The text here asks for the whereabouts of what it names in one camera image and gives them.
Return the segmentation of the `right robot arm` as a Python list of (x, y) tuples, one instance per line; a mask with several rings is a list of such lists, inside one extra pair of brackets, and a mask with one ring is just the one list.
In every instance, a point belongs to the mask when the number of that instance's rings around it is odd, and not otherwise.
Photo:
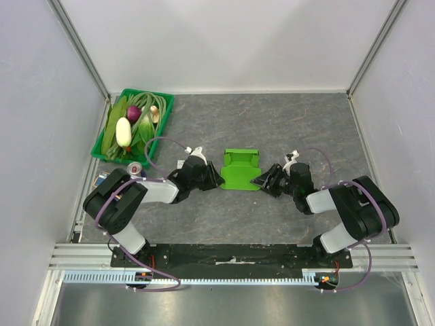
[(344, 249), (376, 238), (400, 222), (396, 207), (366, 175), (317, 189), (309, 165), (297, 162), (288, 168), (274, 164), (251, 183), (275, 198), (282, 194), (291, 196), (295, 207), (305, 215), (338, 213), (341, 222), (316, 236), (304, 255), (322, 268)]

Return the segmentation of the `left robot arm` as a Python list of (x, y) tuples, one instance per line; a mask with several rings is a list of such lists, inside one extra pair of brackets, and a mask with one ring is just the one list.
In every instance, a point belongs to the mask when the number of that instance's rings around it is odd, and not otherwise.
[(178, 204), (193, 190), (208, 191), (222, 184), (224, 178), (213, 163), (197, 155), (188, 156), (180, 168), (161, 179), (134, 177), (117, 168), (86, 197), (83, 209), (126, 250), (126, 260), (141, 267), (149, 259), (147, 240), (132, 222), (140, 204)]

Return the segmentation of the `green paper box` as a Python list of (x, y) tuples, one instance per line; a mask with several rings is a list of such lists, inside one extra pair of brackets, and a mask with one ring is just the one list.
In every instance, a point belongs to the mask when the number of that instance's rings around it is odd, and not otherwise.
[(224, 166), (220, 175), (224, 179), (221, 188), (225, 190), (258, 191), (259, 186), (251, 180), (262, 174), (258, 166), (258, 149), (231, 149), (224, 151)]

